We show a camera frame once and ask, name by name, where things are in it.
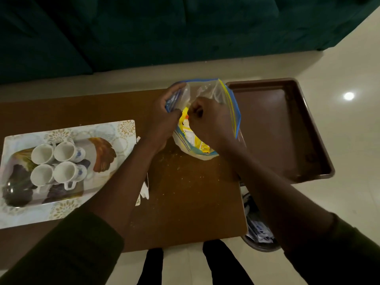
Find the floor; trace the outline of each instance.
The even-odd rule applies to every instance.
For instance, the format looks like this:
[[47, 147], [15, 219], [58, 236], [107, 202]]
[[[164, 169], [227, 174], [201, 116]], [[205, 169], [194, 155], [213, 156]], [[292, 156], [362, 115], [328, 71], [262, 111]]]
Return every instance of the floor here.
[[[0, 86], [0, 101], [164, 88], [196, 77], [219, 77], [225, 82], [297, 78], [336, 175], [296, 187], [380, 244], [379, 23], [377, 9], [337, 46], [324, 52], [142, 67], [4, 85]], [[239, 237], [225, 242], [256, 285], [305, 284], [281, 251], [257, 252]], [[201, 246], [165, 249], [163, 284], [211, 284]], [[107, 284], [136, 284], [145, 255], [146, 251], [122, 254]]]

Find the black pants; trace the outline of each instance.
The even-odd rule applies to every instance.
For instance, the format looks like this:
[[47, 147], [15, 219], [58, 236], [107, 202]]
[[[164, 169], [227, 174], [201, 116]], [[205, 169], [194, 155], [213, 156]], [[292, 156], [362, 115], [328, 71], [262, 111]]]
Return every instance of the black pants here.
[[[211, 269], [212, 284], [253, 285], [247, 272], [236, 260], [231, 250], [221, 240], [207, 241], [203, 253]], [[138, 285], [161, 285], [164, 252], [161, 248], [150, 249]]]

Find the sleeve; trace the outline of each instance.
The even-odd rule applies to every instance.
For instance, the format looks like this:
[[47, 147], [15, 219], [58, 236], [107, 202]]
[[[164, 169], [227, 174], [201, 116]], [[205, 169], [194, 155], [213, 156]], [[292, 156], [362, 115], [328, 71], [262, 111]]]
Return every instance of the sleeve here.
[[325, 236], [285, 256], [309, 285], [378, 279], [380, 247], [335, 214]]
[[124, 247], [104, 220], [75, 209], [1, 278], [0, 284], [105, 284]]

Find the mug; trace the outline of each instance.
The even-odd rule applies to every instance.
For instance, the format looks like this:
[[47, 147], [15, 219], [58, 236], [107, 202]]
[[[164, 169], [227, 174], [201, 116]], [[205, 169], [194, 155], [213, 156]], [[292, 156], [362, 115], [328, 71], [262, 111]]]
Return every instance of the mug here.
[[47, 141], [45, 144], [38, 145], [31, 152], [31, 161], [37, 165], [52, 164], [54, 162], [55, 143]]
[[53, 177], [58, 183], [63, 183], [65, 190], [73, 190], [77, 182], [84, 180], [87, 175], [87, 168], [70, 161], [58, 164], [54, 171]]
[[78, 163], [84, 159], [86, 151], [82, 147], [77, 147], [72, 138], [65, 138], [54, 149], [54, 157], [59, 162], [71, 161]]
[[39, 193], [42, 186], [54, 184], [54, 167], [49, 164], [38, 165], [30, 174], [30, 180], [37, 186], [36, 192]]

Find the sofa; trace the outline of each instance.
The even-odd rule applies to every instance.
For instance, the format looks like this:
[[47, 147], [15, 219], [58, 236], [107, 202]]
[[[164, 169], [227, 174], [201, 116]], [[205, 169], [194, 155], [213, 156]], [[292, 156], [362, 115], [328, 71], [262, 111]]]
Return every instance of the sofa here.
[[325, 50], [380, 0], [0, 0], [0, 84]]

